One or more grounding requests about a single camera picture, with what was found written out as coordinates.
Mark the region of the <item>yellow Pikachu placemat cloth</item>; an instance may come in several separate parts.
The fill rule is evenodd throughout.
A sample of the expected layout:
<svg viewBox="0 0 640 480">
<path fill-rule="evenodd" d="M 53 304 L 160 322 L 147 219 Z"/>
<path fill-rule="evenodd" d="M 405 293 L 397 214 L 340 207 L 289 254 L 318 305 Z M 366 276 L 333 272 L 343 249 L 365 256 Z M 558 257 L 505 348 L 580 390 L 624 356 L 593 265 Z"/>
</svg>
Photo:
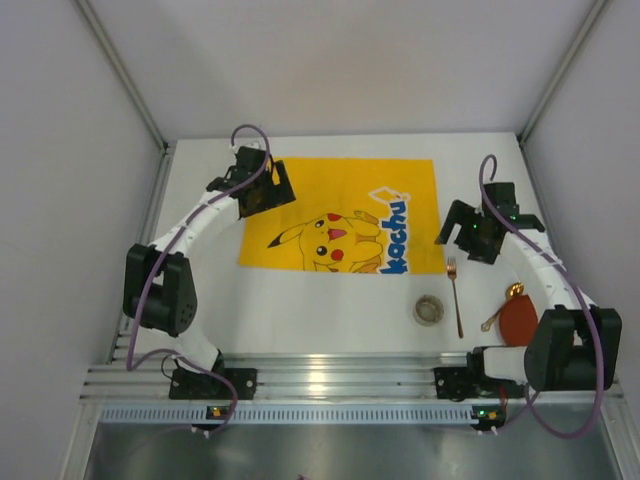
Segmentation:
<svg viewBox="0 0 640 480">
<path fill-rule="evenodd" d="M 295 199 L 246 221 L 240 265 L 331 274 L 444 271 L 432 160 L 283 162 Z"/>
</svg>

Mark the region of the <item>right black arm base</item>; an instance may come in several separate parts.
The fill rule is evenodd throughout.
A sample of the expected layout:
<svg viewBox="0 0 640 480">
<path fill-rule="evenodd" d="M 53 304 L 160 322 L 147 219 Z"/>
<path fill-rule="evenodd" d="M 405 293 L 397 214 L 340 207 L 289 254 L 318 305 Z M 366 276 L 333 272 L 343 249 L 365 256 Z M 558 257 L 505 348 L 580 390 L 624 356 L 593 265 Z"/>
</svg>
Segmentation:
<svg viewBox="0 0 640 480">
<path fill-rule="evenodd" d="M 436 396 L 440 400 L 461 402 L 468 399 L 520 399 L 523 387 L 514 381 L 493 379 L 467 367 L 433 369 Z"/>
</svg>

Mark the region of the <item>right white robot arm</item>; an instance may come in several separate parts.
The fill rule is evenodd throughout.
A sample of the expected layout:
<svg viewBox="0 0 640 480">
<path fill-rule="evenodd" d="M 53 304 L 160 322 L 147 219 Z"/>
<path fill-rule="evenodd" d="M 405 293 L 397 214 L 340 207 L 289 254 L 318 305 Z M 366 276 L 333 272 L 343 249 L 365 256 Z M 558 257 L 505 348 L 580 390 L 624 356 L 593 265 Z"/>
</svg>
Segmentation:
<svg viewBox="0 0 640 480">
<path fill-rule="evenodd" d="M 521 212 L 510 182 L 488 183 L 478 207 L 452 202 L 436 238 L 472 261 L 502 259 L 523 282 L 535 314 L 532 337 L 520 346 L 478 347 L 470 355 L 486 377 L 536 391 L 608 390 L 622 330 L 616 310 L 601 308 L 566 279 L 540 219 Z"/>
</svg>

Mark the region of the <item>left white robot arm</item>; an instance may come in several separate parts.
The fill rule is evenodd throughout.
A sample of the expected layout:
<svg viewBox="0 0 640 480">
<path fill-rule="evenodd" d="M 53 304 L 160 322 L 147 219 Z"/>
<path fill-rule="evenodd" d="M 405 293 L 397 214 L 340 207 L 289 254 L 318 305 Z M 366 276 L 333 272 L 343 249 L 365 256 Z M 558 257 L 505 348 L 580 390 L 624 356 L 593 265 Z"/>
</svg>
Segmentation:
<svg viewBox="0 0 640 480">
<path fill-rule="evenodd" d="M 284 162 L 276 161 L 268 147 L 243 145 L 233 152 L 235 163 L 207 185 L 176 225 L 127 253 L 123 313 L 132 320 L 129 371 L 159 354 L 204 375 L 223 363 L 219 348 L 196 324 L 198 297 L 189 251 L 205 233 L 218 236 L 241 219 L 295 200 Z"/>
</svg>

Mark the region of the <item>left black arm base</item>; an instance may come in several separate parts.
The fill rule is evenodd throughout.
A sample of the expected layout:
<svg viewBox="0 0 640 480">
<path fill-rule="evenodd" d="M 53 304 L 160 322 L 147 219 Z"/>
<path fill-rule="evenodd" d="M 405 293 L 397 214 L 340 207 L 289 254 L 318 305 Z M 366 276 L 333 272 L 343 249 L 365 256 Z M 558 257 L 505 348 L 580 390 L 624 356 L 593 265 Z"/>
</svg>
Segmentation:
<svg viewBox="0 0 640 480">
<path fill-rule="evenodd" d="M 258 371 L 253 368 L 227 368 L 224 378 L 234 387 L 239 400 L 252 400 L 256 393 Z M 178 367 L 172 373 L 171 400 L 231 400 L 231 389 L 209 375 Z"/>
</svg>

